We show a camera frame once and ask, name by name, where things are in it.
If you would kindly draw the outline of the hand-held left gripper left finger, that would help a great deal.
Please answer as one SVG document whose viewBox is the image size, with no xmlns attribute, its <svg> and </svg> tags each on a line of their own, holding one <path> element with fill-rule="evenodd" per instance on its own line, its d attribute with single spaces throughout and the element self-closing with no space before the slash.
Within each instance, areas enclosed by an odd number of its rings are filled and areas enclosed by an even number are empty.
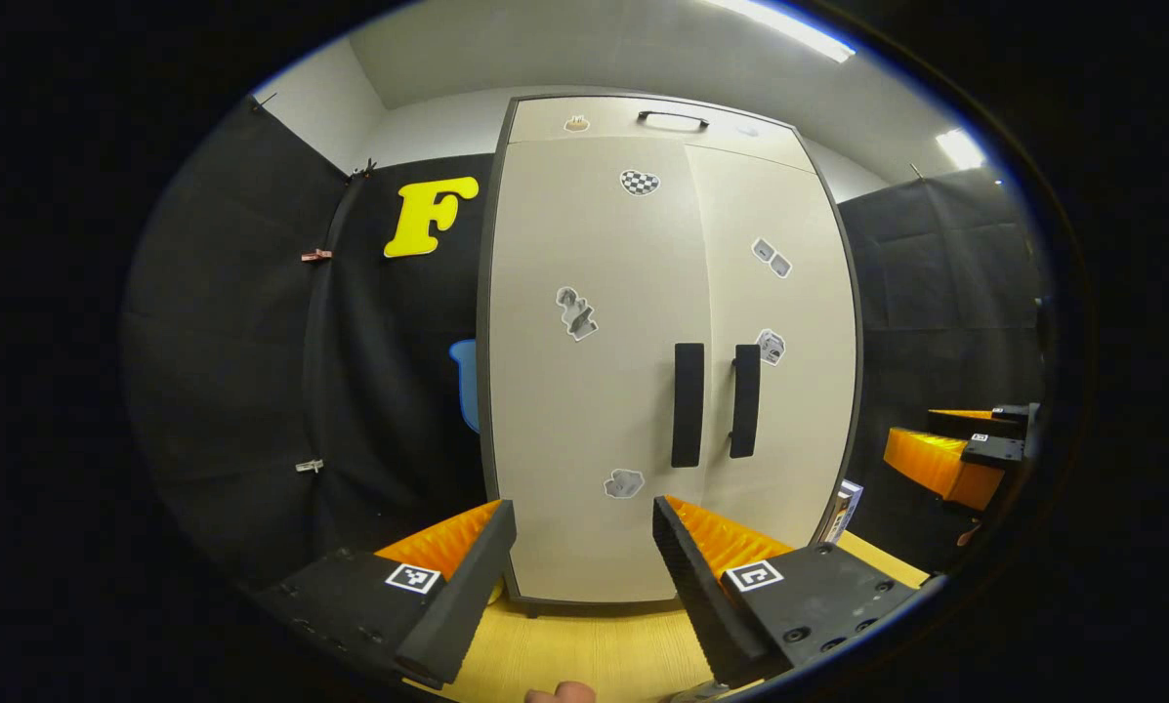
<svg viewBox="0 0 1169 703">
<path fill-rule="evenodd" d="M 255 600 L 353 671 L 454 683 L 517 539 L 512 499 L 442 521 L 376 551 L 337 549 Z"/>
</svg>

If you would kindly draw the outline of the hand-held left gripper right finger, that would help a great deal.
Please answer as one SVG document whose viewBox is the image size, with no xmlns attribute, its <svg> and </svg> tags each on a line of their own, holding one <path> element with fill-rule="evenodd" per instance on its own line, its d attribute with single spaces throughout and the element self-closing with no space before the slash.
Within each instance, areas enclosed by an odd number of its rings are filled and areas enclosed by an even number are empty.
<svg viewBox="0 0 1169 703">
<path fill-rule="evenodd" d="M 652 539 L 718 684 L 797 685 L 932 594 L 830 542 L 786 547 L 687 499 L 652 503 Z"/>
</svg>

